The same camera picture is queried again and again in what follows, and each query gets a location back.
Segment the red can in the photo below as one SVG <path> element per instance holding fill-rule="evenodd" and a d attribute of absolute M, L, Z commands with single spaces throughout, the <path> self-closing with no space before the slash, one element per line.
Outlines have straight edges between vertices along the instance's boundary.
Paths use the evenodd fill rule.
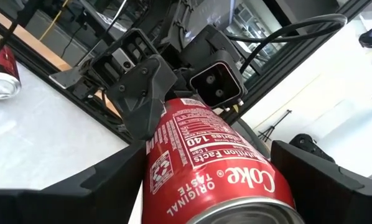
<path fill-rule="evenodd" d="M 165 103 L 143 189 L 143 224 L 303 223 L 280 172 L 193 99 Z"/>
<path fill-rule="evenodd" d="M 16 60 L 10 48 L 4 46 L 0 51 L 0 100 L 15 96 L 20 89 Z"/>

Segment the black metal beam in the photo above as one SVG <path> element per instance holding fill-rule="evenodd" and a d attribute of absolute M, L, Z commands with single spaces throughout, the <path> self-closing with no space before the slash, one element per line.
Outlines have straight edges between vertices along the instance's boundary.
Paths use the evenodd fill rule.
<path fill-rule="evenodd" d="M 349 0 L 337 13 L 347 16 L 350 21 L 357 16 L 372 0 Z M 329 24 L 324 24 L 317 29 L 324 29 Z M 302 62 L 311 56 L 319 47 L 328 41 L 332 35 L 318 37 L 299 43 L 289 43 L 279 51 L 275 57 L 264 66 L 264 73 L 261 77 L 253 77 L 248 81 L 246 87 L 248 94 L 243 98 L 244 106 L 237 113 L 234 109 L 229 112 L 222 112 L 221 117 L 230 125 L 237 121 L 249 109 L 251 109 L 260 99 L 268 94 L 285 77 L 294 71 Z"/>
<path fill-rule="evenodd" d="M 0 34 L 4 35 L 7 31 L 7 28 L 5 28 L 0 23 Z M 53 89 L 61 93 L 64 97 L 66 97 L 68 100 L 70 100 L 72 103 L 77 105 L 79 108 L 81 108 L 84 112 L 86 112 L 88 115 L 90 115 L 92 118 L 97 120 L 100 124 L 102 124 L 104 127 L 108 128 L 112 133 L 120 137 L 123 141 L 125 141 L 128 144 L 131 144 L 133 139 L 132 137 L 126 133 L 126 132 L 119 132 L 116 129 L 116 126 L 110 123 L 104 115 L 98 113 L 97 109 L 92 107 L 91 105 L 86 104 L 84 101 L 79 100 L 76 96 L 74 96 L 71 92 L 64 90 L 60 88 L 58 85 L 56 85 L 50 78 L 49 75 L 53 73 L 57 73 L 60 70 L 52 65 L 48 60 L 43 58 L 41 54 L 36 52 L 34 49 L 32 49 L 30 46 L 28 46 L 24 41 L 22 41 L 20 38 L 18 38 L 15 35 L 12 35 L 7 45 L 10 46 L 10 48 L 13 50 L 14 55 L 16 56 L 16 59 L 23 63 L 31 72 L 33 72 L 35 75 L 37 75 L 40 79 L 42 79 L 44 82 L 48 83 Z"/>

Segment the barcode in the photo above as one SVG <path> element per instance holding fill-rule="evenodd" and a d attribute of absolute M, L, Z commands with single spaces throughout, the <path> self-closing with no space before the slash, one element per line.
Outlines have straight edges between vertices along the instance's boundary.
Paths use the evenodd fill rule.
<path fill-rule="evenodd" d="M 181 99 L 183 104 L 184 105 L 192 105 L 192 106 L 203 106 L 205 107 L 205 105 L 198 101 L 198 100 L 193 100 L 193 99 L 188 99 L 188 98 L 184 98 L 184 99 Z"/>

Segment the screw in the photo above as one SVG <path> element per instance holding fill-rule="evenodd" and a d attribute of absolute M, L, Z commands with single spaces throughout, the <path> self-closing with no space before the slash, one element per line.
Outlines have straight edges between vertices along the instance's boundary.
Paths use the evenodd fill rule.
<path fill-rule="evenodd" d="M 212 84 L 214 81 L 215 81 L 215 77 L 213 75 L 210 75 L 209 77 L 207 77 L 208 84 Z"/>
<path fill-rule="evenodd" d="M 147 75 L 147 68 L 143 68 L 143 69 L 142 69 L 142 74 L 143 74 L 143 75 Z"/>
<path fill-rule="evenodd" d="M 221 96 L 223 96 L 223 91 L 222 91 L 222 90 L 217 90 L 217 91 L 215 92 L 215 95 L 216 95 L 217 97 L 221 97 Z"/>
<path fill-rule="evenodd" d="M 131 63 L 129 63 L 129 62 L 124 62 L 123 65 L 126 68 L 131 68 Z"/>
<path fill-rule="evenodd" d="M 120 86 L 118 87 L 118 90 L 121 91 L 121 92 L 122 92 L 122 91 L 125 91 L 125 86 L 124 86 L 124 85 L 120 85 Z"/>
<path fill-rule="evenodd" d="M 243 106 L 243 105 L 244 105 L 244 102 L 243 102 L 243 100 L 241 100 L 241 99 L 238 99 L 237 102 L 238 102 L 238 105 L 239 105 L 239 106 Z"/>

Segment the can lid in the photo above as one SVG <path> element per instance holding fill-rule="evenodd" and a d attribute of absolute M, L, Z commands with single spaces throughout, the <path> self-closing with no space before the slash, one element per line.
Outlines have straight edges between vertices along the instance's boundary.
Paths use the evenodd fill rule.
<path fill-rule="evenodd" d="M 238 198 L 193 217 L 188 224 L 304 224 L 290 206 L 271 198 Z"/>
<path fill-rule="evenodd" d="M 20 92 L 20 81 L 10 74 L 0 72 L 0 100 L 8 99 Z"/>

